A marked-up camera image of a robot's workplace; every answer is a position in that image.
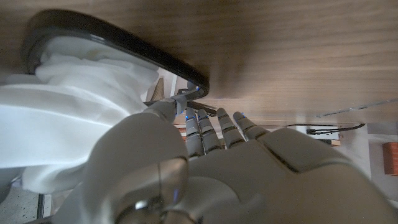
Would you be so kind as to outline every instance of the wooden surface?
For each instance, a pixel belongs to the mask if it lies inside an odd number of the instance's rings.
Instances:
[[[397,120],[398,1],[5,1],[2,70],[18,71],[36,12],[84,12],[131,31],[210,77],[200,100],[259,124]]]

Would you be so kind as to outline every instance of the white cloth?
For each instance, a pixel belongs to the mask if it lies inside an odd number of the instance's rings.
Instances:
[[[53,54],[36,77],[12,75],[12,85],[0,86],[0,169],[26,167],[22,187],[49,194],[79,183],[95,142],[146,108],[140,95],[158,73],[121,60]]]

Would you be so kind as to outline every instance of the robotic hand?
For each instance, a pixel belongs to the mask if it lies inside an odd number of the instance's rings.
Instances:
[[[185,145],[171,124],[185,105],[176,96],[115,125],[60,210],[32,223],[397,222],[349,159],[294,130],[238,112],[236,127],[220,108],[223,149],[206,113],[188,109]]]

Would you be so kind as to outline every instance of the orange object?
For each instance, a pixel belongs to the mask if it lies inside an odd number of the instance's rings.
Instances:
[[[383,144],[384,173],[398,175],[398,142]]]

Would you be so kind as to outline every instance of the black cable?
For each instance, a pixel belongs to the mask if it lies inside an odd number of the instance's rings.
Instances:
[[[307,134],[331,134],[331,133],[335,133],[335,132],[342,132],[342,131],[351,131],[351,130],[355,130],[358,128],[362,128],[363,126],[365,126],[365,124],[360,124],[354,127],[350,127],[350,128],[335,128],[335,129],[308,129],[307,130]]]
[[[290,125],[287,125],[286,127],[291,127],[291,126],[335,126],[335,125],[333,125],[333,124],[290,124]]]

